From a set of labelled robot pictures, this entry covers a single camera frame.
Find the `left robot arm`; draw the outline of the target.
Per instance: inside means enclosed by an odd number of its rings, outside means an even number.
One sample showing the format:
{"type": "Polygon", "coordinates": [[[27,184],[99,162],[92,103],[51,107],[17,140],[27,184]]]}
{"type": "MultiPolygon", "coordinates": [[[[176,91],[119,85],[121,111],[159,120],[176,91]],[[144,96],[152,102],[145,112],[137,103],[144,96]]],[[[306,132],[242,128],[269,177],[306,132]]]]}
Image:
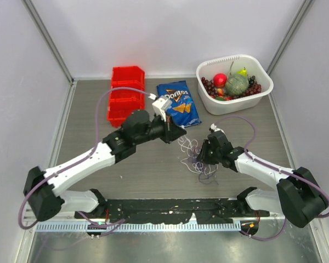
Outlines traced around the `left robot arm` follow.
{"type": "Polygon", "coordinates": [[[106,167],[128,158],[136,147],[161,139],[170,144],[186,135],[185,128],[176,125],[169,114],[164,117],[136,110],[125,122],[98,142],[91,150],[56,167],[29,170],[23,194],[38,222],[47,221],[62,211],[82,211],[93,218],[101,218],[106,211],[106,200],[100,192],[69,191],[69,187],[106,167]]]}

